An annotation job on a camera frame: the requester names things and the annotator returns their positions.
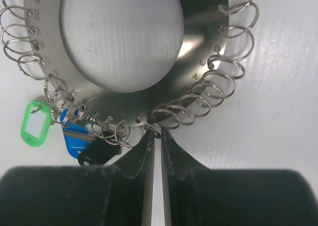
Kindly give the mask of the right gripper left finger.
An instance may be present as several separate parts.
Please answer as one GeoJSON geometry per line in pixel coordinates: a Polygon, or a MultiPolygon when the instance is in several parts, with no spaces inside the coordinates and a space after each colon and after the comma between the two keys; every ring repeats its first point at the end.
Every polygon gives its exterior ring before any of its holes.
{"type": "Polygon", "coordinates": [[[149,226],[155,137],[109,166],[20,166],[0,180],[3,226],[149,226]]]}

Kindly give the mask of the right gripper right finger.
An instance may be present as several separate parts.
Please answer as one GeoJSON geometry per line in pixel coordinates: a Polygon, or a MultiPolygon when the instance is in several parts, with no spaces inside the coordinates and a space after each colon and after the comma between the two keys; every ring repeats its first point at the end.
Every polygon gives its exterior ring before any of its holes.
{"type": "Polygon", "coordinates": [[[315,226],[318,202],[288,169],[209,169],[161,130],[167,226],[315,226]]]}

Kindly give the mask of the metal key organizer ring disc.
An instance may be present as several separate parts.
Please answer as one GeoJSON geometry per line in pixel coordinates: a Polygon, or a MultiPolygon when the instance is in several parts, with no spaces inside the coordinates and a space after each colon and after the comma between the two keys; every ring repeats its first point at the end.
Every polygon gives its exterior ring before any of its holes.
{"type": "Polygon", "coordinates": [[[229,5],[228,0],[178,0],[183,15],[183,40],[172,65],[159,56],[146,54],[135,57],[122,75],[157,67],[159,79],[147,81],[138,91],[119,92],[98,84],[75,62],[66,46],[61,29],[65,0],[23,0],[23,5],[8,5],[1,0],[1,13],[9,12],[20,19],[19,27],[26,36],[9,33],[11,25],[0,27],[4,54],[14,61],[30,79],[42,81],[44,90],[51,85],[52,94],[45,92],[37,100],[51,110],[51,125],[58,122],[67,128],[99,126],[94,132],[111,145],[130,148],[127,139],[132,127],[141,130],[188,125],[180,114],[192,120],[207,116],[213,108],[230,98],[237,80],[245,76],[241,58],[224,55],[229,17],[255,6],[253,0],[229,5]]]}

